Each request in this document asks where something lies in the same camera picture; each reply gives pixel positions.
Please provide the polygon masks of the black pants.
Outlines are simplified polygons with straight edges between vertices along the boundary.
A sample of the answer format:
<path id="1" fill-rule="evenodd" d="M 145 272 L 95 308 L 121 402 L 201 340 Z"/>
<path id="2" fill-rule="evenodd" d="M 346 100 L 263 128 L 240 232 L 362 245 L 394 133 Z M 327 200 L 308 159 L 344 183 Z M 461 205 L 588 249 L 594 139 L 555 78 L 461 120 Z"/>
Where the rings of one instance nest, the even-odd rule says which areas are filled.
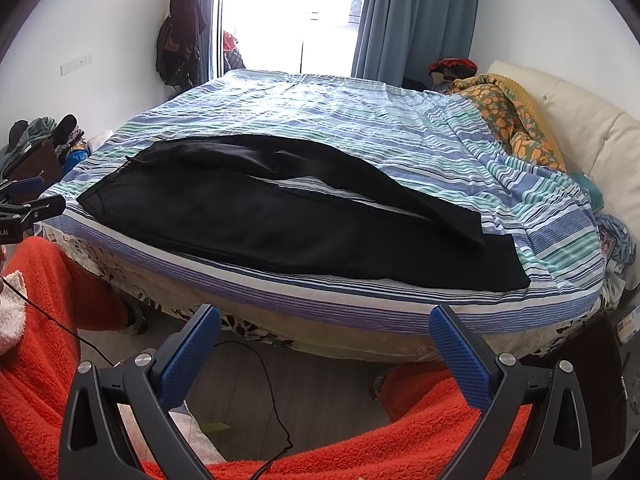
<path id="1" fill-rule="evenodd" d="M 145 244 L 282 274 L 510 292 L 530 281 L 508 234 L 329 145 L 282 136 L 158 141 L 78 197 Z"/>

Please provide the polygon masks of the pile of clothes on chair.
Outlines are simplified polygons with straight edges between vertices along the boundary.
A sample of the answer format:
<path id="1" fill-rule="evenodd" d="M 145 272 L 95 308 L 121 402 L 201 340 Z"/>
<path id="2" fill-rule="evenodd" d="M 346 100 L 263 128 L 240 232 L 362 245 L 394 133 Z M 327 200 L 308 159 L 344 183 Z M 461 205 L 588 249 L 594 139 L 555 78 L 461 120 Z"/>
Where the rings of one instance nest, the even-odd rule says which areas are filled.
<path id="1" fill-rule="evenodd" d="M 1 150 L 3 180 L 42 177 L 49 186 L 58 182 L 92 153 L 84 130 L 74 115 L 59 122 L 39 117 L 21 119 L 9 131 L 8 144 Z"/>

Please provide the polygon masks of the red fleece robe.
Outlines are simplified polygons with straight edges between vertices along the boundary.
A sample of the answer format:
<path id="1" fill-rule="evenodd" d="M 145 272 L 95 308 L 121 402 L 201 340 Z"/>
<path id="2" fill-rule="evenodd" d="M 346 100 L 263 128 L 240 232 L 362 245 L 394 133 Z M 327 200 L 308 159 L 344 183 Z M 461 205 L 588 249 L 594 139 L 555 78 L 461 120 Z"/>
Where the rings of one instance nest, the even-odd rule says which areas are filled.
<path id="1" fill-rule="evenodd" d="M 78 330 L 140 320 L 107 282 L 41 237 L 1 259 L 1 457 L 58 478 L 58 448 L 80 362 Z M 269 479 L 434 479 L 480 417 L 446 370 L 393 372 L 383 389 L 391 424 L 281 458 Z"/>

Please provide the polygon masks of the blue grey crumpled garment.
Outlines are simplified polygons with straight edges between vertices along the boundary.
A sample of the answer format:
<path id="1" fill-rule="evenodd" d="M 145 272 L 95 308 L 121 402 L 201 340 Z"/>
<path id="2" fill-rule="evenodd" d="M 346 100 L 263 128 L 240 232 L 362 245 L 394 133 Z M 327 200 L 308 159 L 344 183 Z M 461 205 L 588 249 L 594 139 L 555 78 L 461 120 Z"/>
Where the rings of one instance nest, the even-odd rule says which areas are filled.
<path id="1" fill-rule="evenodd" d="M 612 214 L 598 212 L 596 222 L 606 263 L 614 273 L 625 274 L 636 260 L 637 243 L 634 237 L 626 224 Z"/>

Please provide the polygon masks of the red item at window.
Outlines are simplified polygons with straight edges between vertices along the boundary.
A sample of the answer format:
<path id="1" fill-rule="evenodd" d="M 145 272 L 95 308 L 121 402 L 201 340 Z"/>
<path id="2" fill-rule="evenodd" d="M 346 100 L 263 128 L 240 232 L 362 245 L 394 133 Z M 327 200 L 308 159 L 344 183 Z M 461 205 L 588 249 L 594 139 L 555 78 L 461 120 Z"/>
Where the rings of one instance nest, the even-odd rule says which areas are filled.
<path id="1" fill-rule="evenodd" d="M 245 67 L 238 48 L 238 40 L 230 32 L 224 32 L 224 73 L 242 70 Z"/>

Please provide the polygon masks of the blue green striped bed cover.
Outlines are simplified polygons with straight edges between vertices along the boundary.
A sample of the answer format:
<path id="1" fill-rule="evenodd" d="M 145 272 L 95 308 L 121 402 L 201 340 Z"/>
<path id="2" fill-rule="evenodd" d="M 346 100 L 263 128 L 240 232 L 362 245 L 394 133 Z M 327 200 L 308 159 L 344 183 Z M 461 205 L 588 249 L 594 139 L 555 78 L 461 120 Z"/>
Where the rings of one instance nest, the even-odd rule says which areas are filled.
<path id="1" fill-rule="evenodd" d="M 104 226 L 78 203 L 87 188 L 155 142 L 258 134 L 329 145 L 406 188 L 466 208 L 434 190 L 438 184 L 452 190 L 463 174 L 454 136 L 430 115 L 457 97 L 354 78 L 235 70 L 126 122 L 53 187 L 65 198 L 66 208 L 44 222 L 42 230 L 89 269 L 174 315 L 209 302 L 294 339 L 303 335 L 300 321 L 331 332 L 349 327 L 423 336 L 431 310 L 439 304 L 452 307 L 466 326 L 483 335 L 560 330 L 585 321 L 598 310 L 600 295 L 587 312 L 564 320 L 495 313 L 470 304 L 472 290 L 272 273 L 168 252 Z"/>

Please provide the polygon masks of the cream padded headboard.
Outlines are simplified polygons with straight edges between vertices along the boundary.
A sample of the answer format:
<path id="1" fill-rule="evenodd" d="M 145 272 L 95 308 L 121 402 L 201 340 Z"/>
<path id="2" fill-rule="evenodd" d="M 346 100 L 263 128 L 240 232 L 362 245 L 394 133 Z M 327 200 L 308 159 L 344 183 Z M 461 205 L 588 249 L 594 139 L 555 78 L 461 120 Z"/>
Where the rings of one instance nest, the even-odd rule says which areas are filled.
<path id="1" fill-rule="evenodd" d="M 605 99 L 558 77 L 495 61 L 482 74 L 515 80 L 533 98 L 566 164 L 602 193 L 604 208 L 639 234 L 639 123 Z M 510 240 L 509 269 L 525 281 L 469 301 L 495 313 L 538 313 L 551 321 L 587 312 L 600 295 L 605 262 L 590 200 L 565 172 L 509 155 L 474 104 L 458 96 L 431 117 L 454 136 L 462 177 L 434 190 L 480 214 L 486 236 Z"/>

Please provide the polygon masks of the orange floral quilt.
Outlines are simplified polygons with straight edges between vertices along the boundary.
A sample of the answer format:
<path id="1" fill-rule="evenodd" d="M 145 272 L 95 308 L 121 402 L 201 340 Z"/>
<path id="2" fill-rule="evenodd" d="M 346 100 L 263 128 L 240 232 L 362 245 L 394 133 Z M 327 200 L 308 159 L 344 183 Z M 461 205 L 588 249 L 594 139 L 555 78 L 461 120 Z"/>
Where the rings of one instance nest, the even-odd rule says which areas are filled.
<path id="1" fill-rule="evenodd" d="M 541 110 L 515 80 L 499 74 L 480 74 L 455 80 L 449 93 L 474 104 L 509 155 L 567 172 L 559 145 Z"/>

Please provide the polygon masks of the blue left curtain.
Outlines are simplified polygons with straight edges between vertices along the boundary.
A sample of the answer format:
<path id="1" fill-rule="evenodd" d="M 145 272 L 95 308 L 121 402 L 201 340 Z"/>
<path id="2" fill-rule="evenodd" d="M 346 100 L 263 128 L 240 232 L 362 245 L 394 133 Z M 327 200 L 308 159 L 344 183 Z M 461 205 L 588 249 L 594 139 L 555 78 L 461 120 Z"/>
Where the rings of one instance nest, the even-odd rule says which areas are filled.
<path id="1" fill-rule="evenodd" d="M 224 73 L 222 44 L 222 0 L 200 0 L 204 30 L 198 35 L 198 83 L 220 77 Z"/>

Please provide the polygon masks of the blue curtain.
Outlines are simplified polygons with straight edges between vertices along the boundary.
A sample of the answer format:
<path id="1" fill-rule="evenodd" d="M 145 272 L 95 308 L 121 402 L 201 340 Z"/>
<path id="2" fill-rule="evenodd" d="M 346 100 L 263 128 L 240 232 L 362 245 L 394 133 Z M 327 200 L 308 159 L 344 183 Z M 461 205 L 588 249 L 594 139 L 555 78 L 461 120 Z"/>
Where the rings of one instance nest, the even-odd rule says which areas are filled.
<path id="1" fill-rule="evenodd" d="M 427 84 L 442 58 L 467 58 L 478 0 L 363 0 L 352 76 Z"/>
<path id="2" fill-rule="evenodd" d="M 220 77 L 224 73 L 222 44 L 222 0 L 200 0 L 204 30 L 198 35 L 198 83 Z"/>

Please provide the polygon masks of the red black clothes by curtain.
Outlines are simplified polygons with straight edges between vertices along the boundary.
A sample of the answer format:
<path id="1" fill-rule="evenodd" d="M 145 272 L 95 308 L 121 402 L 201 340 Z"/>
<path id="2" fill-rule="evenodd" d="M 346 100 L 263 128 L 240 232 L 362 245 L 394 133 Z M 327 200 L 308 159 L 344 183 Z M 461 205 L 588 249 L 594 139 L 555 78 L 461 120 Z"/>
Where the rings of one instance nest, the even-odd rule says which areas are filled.
<path id="1" fill-rule="evenodd" d="M 444 91 L 457 79 L 474 77 L 477 65 L 468 58 L 442 58 L 428 68 L 434 91 Z"/>

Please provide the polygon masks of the blue right curtain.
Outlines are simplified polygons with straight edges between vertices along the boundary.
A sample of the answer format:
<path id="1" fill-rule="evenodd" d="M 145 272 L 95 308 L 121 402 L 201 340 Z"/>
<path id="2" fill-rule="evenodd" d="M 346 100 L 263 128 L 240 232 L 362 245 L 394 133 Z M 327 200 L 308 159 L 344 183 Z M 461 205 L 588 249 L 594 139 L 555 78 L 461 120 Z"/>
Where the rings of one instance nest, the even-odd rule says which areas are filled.
<path id="1" fill-rule="evenodd" d="M 478 0 L 363 0 L 352 76 L 427 84 L 442 58 L 467 58 Z"/>

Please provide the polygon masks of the dark clothes hanging on wall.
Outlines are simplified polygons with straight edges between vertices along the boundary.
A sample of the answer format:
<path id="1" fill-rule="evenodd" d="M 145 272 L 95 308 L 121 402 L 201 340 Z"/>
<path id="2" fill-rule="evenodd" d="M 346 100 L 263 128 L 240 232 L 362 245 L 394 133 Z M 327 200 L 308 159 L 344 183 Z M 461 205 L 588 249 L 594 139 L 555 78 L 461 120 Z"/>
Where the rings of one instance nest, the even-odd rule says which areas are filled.
<path id="1" fill-rule="evenodd" d="M 200 0 L 170 0 L 156 40 L 156 71 L 178 92 L 198 84 L 198 35 L 204 30 Z"/>

